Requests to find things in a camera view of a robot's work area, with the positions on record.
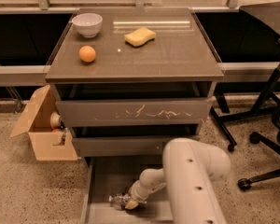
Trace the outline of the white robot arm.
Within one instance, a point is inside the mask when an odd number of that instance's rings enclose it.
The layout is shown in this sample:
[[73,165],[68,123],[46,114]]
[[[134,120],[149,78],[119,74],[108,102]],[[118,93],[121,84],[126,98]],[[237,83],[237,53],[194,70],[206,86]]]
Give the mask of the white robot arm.
[[221,148],[173,139],[163,150],[162,168],[146,169],[133,183],[125,208],[132,210],[150,194],[167,189],[174,224],[227,224],[211,182],[225,178],[230,169]]

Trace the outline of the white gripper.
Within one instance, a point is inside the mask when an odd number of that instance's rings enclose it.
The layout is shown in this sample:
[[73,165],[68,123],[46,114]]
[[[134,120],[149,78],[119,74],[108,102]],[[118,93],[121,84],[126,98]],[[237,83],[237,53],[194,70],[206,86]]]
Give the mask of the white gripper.
[[148,183],[143,183],[140,180],[135,181],[129,190],[132,200],[126,203],[125,208],[133,210],[138,206],[138,203],[144,203],[148,199],[151,190],[152,186]]

